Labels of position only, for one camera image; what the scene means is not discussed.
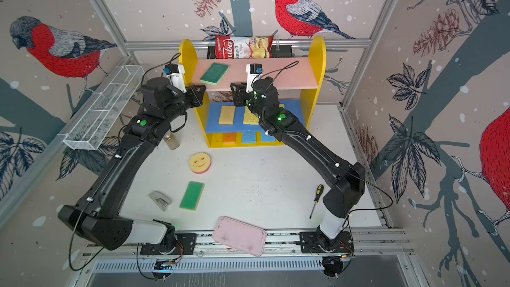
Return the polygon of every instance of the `blue sponge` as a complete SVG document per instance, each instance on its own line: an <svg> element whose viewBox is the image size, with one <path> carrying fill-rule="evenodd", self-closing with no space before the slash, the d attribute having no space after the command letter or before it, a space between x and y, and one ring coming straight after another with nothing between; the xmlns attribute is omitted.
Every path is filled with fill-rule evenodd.
<svg viewBox="0 0 510 287"><path fill-rule="evenodd" d="M262 143L274 143L277 141L277 139L272 136L267 136L264 132L262 132L261 133L261 141L262 141Z"/></svg>
<svg viewBox="0 0 510 287"><path fill-rule="evenodd" d="M250 131L250 132L243 132L243 143L257 143L257 132Z"/></svg>

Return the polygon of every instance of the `white mesh rack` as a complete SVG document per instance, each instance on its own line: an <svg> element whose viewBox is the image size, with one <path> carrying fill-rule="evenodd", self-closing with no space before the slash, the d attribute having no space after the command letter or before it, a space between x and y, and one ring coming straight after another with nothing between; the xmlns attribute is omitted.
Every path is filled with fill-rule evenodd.
<svg viewBox="0 0 510 287"><path fill-rule="evenodd" d="M94 103L65 138L64 143L71 149L98 149L140 84L143 69L122 66L112 75L115 77L103 91L92 94Z"/></svg>

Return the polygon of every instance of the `yellow and black screwdriver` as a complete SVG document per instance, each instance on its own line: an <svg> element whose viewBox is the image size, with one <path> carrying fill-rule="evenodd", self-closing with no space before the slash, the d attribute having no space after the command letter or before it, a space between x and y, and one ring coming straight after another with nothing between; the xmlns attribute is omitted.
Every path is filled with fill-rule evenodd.
<svg viewBox="0 0 510 287"><path fill-rule="evenodd" d="M314 207L312 207L312 212L310 213L310 218L312 218L312 214L314 214L315 205L319 202L319 198L322 195L323 191L324 191L324 185L321 184L317 187L317 191L315 192Z"/></svg>

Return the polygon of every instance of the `round yellow sponge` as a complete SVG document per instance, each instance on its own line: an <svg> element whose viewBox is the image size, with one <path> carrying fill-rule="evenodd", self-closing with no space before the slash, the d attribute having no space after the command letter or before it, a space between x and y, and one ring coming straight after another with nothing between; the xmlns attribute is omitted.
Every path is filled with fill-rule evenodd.
<svg viewBox="0 0 510 287"><path fill-rule="evenodd" d="M211 157L204 152L198 152L195 155L191 156L190 161L190 169L196 174L202 174L207 172L209 167L211 167Z"/></svg>

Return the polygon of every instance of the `chip bag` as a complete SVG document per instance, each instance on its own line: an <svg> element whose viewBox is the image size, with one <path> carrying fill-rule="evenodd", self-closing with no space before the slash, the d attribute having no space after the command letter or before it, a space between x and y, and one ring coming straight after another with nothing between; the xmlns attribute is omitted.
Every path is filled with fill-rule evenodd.
<svg viewBox="0 0 510 287"><path fill-rule="evenodd" d="M216 59L272 58L273 36L240 37L216 35Z"/></svg>

